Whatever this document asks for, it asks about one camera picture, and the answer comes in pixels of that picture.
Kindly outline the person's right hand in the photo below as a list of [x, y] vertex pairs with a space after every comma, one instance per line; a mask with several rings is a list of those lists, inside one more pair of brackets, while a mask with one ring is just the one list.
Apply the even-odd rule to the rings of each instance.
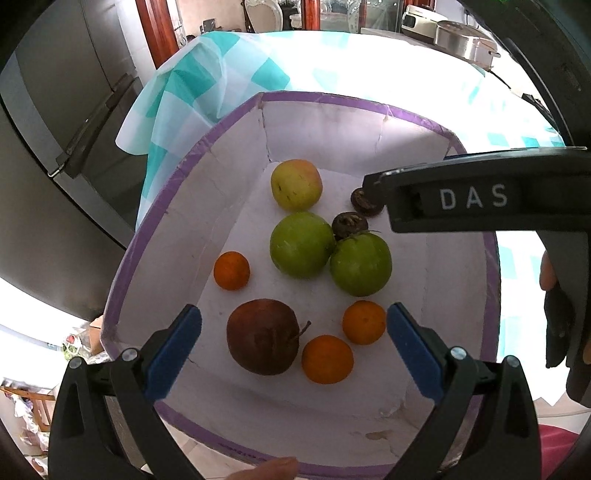
[[[562, 290], [551, 262], [549, 253], [544, 252], [541, 260], [539, 284], [545, 292], [544, 313], [547, 320], [545, 366], [548, 369], [559, 366], [566, 358], [572, 341], [575, 325], [575, 310], [571, 300]], [[590, 375], [572, 376], [570, 367], [567, 378], [567, 395], [576, 403], [590, 407]]]

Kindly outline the person's left hand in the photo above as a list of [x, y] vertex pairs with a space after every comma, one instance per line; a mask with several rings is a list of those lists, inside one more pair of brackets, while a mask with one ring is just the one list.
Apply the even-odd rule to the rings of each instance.
[[230, 474], [226, 480], [294, 480], [297, 478], [297, 458], [285, 457], [263, 462], [252, 469]]

